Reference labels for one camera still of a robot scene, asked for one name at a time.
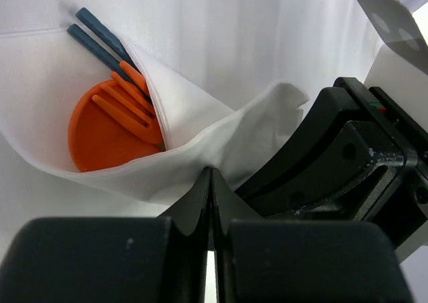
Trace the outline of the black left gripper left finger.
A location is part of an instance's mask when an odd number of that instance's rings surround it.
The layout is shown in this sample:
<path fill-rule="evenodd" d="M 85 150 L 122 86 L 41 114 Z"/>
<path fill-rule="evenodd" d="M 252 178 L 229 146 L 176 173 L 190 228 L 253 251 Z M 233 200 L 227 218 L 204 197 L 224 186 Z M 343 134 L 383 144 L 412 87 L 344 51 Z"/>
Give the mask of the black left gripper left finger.
<path fill-rule="evenodd" d="M 44 217 L 1 262 L 2 302 L 202 302 L 211 171 L 158 217 Z"/>

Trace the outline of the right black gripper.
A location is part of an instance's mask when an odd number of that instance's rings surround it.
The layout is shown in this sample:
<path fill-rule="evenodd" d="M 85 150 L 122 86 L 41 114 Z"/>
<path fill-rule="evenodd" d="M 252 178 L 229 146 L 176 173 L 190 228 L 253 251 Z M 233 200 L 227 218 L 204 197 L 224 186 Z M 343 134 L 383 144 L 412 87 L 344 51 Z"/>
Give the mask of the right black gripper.
<path fill-rule="evenodd" d="M 379 89 L 339 77 L 285 145 L 237 188 L 260 215 L 377 224 L 397 249 L 427 243 L 427 166 Z"/>

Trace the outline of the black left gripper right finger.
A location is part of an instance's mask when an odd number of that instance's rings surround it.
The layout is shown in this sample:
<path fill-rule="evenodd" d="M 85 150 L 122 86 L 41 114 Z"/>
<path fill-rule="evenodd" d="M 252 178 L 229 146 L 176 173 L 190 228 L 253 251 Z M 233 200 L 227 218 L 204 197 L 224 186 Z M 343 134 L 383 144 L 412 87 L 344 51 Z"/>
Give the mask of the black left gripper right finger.
<path fill-rule="evenodd" d="M 267 220 L 211 172 L 219 302 L 412 302 L 393 245 L 363 221 Z"/>

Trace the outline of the white paper napkin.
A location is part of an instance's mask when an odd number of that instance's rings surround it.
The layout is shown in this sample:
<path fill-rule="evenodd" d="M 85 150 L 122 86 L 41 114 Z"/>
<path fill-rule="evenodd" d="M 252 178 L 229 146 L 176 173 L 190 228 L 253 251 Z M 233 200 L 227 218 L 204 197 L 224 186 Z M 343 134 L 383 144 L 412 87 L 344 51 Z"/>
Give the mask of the white paper napkin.
<path fill-rule="evenodd" d="M 91 173 L 71 160 L 72 111 L 110 78 L 67 33 L 81 8 L 146 77 L 166 152 Z M 380 45 L 356 0 L 1 0 L 1 208 L 170 205 L 207 165 L 238 187 L 321 89 L 364 81 Z"/>

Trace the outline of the orange plastic fork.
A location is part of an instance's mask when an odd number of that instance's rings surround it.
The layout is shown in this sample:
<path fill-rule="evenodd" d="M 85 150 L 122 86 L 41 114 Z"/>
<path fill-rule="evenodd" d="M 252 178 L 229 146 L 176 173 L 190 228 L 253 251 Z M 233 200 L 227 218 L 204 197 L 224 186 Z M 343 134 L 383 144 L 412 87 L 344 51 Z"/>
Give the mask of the orange plastic fork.
<path fill-rule="evenodd" d="M 113 84 L 100 84 L 101 93 L 92 96 L 92 101 L 109 117 L 140 140 L 153 145 L 163 143 L 161 128 L 145 77 L 128 62 L 119 66 L 131 81 L 126 81 L 118 72 L 112 72 Z"/>

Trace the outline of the orange plastic spoon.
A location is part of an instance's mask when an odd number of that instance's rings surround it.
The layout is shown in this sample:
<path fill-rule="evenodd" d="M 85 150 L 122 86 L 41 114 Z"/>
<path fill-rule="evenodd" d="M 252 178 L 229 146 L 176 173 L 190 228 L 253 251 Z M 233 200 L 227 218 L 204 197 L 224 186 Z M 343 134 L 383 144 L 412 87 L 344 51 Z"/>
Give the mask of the orange plastic spoon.
<path fill-rule="evenodd" d="M 100 84 L 81 97 L 70 118 L 68 146 L 75 166 L 81 172 L 109 169 L 164 151 L 164 140 L 160 145 L 140 140 L 92 101 Z"/>

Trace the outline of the dark blue chopstick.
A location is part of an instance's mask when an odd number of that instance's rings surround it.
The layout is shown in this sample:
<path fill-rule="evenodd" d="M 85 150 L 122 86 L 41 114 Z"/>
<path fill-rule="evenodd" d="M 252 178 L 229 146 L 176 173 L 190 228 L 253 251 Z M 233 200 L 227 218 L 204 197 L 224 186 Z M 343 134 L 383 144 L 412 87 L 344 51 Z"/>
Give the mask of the dark blue chopstick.
<path fill-rule="evenodd" d="M 138 70 L 120 40 L 85 7 L 81 8 L 76 17 L 97 37 L 99 37 L 113 52 Z"/>
<path fill-rule="evenodd" d="M 75 39 L 79 44 L 85 47 L 92 55 L 99 59 L 111 71 L 116 72 L 119 76 L 135 84 L 131 78 L 120 67 L 120 62 L 99 43 L 92 39 L 80 26 L 72 24 L 68 27 L 67 33 Z"/>

